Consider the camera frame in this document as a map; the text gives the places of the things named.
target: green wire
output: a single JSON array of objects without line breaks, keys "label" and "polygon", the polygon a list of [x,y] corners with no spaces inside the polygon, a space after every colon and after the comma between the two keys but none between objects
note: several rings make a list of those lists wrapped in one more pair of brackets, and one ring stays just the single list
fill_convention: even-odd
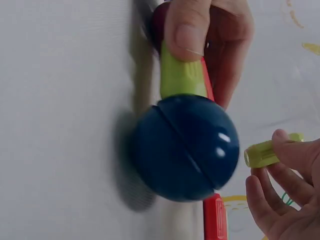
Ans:
[{"label": "green wire", "polygon": [[[285,196],[286,196],[286,195],[287,195],[286,192],[282,195],[282,197],[281,197],[282,201],[285,201]],[[290,205],[292,205],[293,203],[294,203],[294,201],[289,197],[288,201],[286,201],[285,204],[287,204],[288,206],[290,206]]]}]

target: finger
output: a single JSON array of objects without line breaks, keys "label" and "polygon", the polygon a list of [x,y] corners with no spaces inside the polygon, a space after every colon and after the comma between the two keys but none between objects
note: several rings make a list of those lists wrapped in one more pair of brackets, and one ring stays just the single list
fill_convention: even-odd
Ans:
[{"label": "finger", "polygon": [[314,187],[320,190],[320,139],[309,142],[293,142],[287,133],[276,130],[272,136],[273,149],[280,162],[297,170]]},{"label": "finger", "polygon": [[245,181],[248,207],[257,226],[268,235],[279,219],[279,215],[269,206],[259,179],[252,175]]},{"label": "finger", "polygon": [[268,166],[274,180],[283,188],[288,196],[300,207],[308,204],[315,194],[315,189],[282,163]]},{"label": "finger", "polygon": [[247,40],[226,42],[220,55],[220,64],[212,85],[215,102],[224,109],[228,107],[241,78],[250,43]]},{"label": "finger", "polygon": [[268,172],[265,168],[253,168],[251,174],[258,177],[266,201],[270,207],[280,216],[288,213],[289,211],[295,211],[295,209],[282,201],[274,187],[271,184]]},{"label": "finger", "polygon": [[211,47],[205,50],[205,60],[215,101],[227,108],[253,39],[254,20],[246,0],[213,0],[212,5],[207,36]]},{"label": "finger", "polygon": [[164,39],[179,60],[192,62],[204,55],[211,0],[174,0],[165,20]]}]

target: toy construction piece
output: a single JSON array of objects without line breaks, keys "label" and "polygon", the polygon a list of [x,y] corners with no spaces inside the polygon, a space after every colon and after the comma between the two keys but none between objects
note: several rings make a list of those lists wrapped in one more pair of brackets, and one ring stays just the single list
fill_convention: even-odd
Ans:
[{"label": "toy construction piece", "polygon": [[[295,142],[303,142],[302,133],[291,133],[289,138]],[[263,168],[279,162],[274,153],[271,140],[250,146],[244,151],[246,165],[252,169]]]}]

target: red plastic piece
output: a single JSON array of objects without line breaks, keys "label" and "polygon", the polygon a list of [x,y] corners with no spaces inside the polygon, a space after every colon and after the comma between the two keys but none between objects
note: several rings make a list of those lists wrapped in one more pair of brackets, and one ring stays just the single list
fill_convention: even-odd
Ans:
[{"label": "red plastic piece", "polygon": [[203,201],[204,240],[228,240],[227,212],[220,194]]},{"label": "red plastic piece", "polygon": [[208,99],[215,101],[214,92],[212,89],[211,81],[210,81],[208,70],[207,70],[206,61],[204,58],[201,59],[201,63],[202,63],[204,84],[205,84],[205,88],[206,88],[207,97],[208,97]]}]

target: magnetic building toy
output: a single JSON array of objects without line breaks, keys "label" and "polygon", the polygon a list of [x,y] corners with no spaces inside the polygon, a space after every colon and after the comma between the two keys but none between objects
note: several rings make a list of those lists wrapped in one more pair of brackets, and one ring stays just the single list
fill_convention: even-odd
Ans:
[{"label": "magnetic building toy", "polygon": [[236,128],[215,103],[204,58],[182,62],[169,52],[164,25],[170,2],[153,12],[148,35],[160,58],[160,100],[138,120],[130,154],[141,179],[176,202],[203,201],[204,238],[227,240],[221,189],[239,159]]}]

